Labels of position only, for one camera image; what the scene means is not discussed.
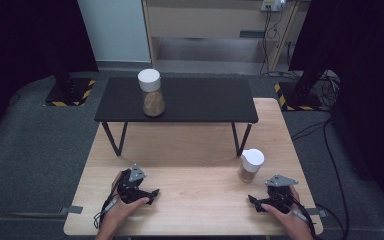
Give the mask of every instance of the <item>table leg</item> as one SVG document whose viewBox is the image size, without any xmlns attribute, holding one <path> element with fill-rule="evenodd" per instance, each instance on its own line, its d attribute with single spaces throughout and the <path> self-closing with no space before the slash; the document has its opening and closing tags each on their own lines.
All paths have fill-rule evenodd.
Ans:
<svg viewBox="0 0 384 240">
<path fill-rule="evenodd" d="M 127 124 L 128 124 L 128 122 L 124 123 L 123 132 L 121 134 L 121 139 L 120 139 L 120 144 L 119 144 L 119 147 L 117 147 L 117 145 L 115 144 L 115 141 L 114 141 L 114 137 L 113 137 L 113 135 L 110 131 L 110 128 L 108 126 L 108 123 L 102 122 L 102 126 L 104 127 L 105 133 L 107 134 L 108 139 L 110 140 L 111 146 L 113 147 L 114 152 L 117 156 L 121 155 L 121 150 L 123 149 L 124 139 L 126 137 L 126 131 L 127 131 Z"/>
<path fill-rule="evenodd" d="M 245 148 L 246 140 L 248 139 L 249 132 L 251 131 L 251 127 L 252 127 L 252 123 L 248 123 L 245 130 L 244 137 L 242 139 L 241 146 L 239 147 L 238 135 L 236 134 L 236 126 L 235 126 L 235 123 L 232 122 L 233 139 L 235 140 L 236 156 L 238 157 L 242 155 L 242 152 Z"/>
</svg>

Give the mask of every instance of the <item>human hand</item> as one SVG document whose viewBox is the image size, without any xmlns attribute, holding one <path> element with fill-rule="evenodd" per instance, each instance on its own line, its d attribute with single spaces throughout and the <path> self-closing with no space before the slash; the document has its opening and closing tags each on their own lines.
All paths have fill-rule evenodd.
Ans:
<svg viewBox="0 0 384 240">
<path fill-rule="evenodd" d="M 299 202 L 299 195 L 293 186 L 290 186 L 292 195 Z M 269 204 L 261 204 L 261 206 L 271 215 L 273 215 L 283 225 L 288 236 L 293 240 L 309 240 L 313 239 L 307 222 L 297 217 L 292 210 L 300 212 L 299 207 L 294 203 L 292 210 L 284 214 Z"/>
<path fill-rule="evenodd" d="M 121 172 L 117 175 L 112 183 L 111 190 L 116 186 L 118 179 L 120 178 Z M 109 240 L 112 239 L 117 233 L 118 229 L 123 225 L 126 218 L 132 214 L 136 209 L 145 205 L 149 198 L 141 198 L 135 202 L 125 204 L 121 201 L 120 196 L 114 197 L 117 202 L 115 205 L 105 214 L 104 219 L 102 220 L 101 227 L 98 234 L 95 237 L 95 240 Z"/>
</svg>

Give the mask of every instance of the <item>white wall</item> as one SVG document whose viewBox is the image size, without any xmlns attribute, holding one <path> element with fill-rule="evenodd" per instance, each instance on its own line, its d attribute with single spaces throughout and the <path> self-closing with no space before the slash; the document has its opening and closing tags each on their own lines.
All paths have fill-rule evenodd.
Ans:
<svg viewBox="0 0 384 240">
<path fill-rule="evenodd" d="M 96 61 L 151 62 L 140 0 L 78 0 Z"/>
</svg>

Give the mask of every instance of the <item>tabletop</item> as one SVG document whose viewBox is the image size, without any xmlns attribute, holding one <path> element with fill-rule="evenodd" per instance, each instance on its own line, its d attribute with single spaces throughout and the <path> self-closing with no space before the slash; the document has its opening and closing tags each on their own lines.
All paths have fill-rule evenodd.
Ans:
<svg viewBox="0 0 384 240">
<path fill-rule="evenodd" d="M 295 189 L 307 208 L 315 204 L 275 99 L 256 98 L 260 121 L 253 125 L 247 147 L 257 148 L 265 162 L 251 183 L 238 177 L 240 157 L 231 147 L 228 123 L 132 123 L 120 157 L 114 155 L 100 126 L 87 159 L 72 205 L 81 214 L 69 213 L 67 235 L 95 235 L 93 216 L 109 194 L 117 174 L 137 163 L 147 174 L 144 191 L 160 189 L 152 205 L 130 216 L 118 235 L 123 236 L 254 236 L 286 235 L 268 213 L 256 212 L 248 194 L 267 198 L 265 180 L 275 174 L 299 181 Z M 121 132 L 122 123 L 111 123 Z M 245 128 L 240 124 L 238 129 Z M 316 233 L 323 231 L 312 215 Z"/>
<path fill-rule="evenodd" d="M 235 78 L 161 78 L 165 111 L 146 116 L 137 77 L 110 78 L 98 122 L 258 122 L 248 81 Z"/>
</svg>

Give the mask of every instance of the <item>black cloth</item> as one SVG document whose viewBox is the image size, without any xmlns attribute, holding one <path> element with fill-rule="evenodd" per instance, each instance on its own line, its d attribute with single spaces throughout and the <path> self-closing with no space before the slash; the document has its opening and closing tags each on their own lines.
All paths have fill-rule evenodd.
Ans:
<svg viewBox="0 0 384 240">
<path fill-rule="evenodd" d="M 0 0 L 0 119 L 20 87 L 97 70 L 77 1 Z"/>
<path fill-rule="evenodd" d="M 384 4 L 313 0 L 290 69 L 307 71 L 312 61 L 339 76 L 337 106 L 384 190 Z"/>
</svg>

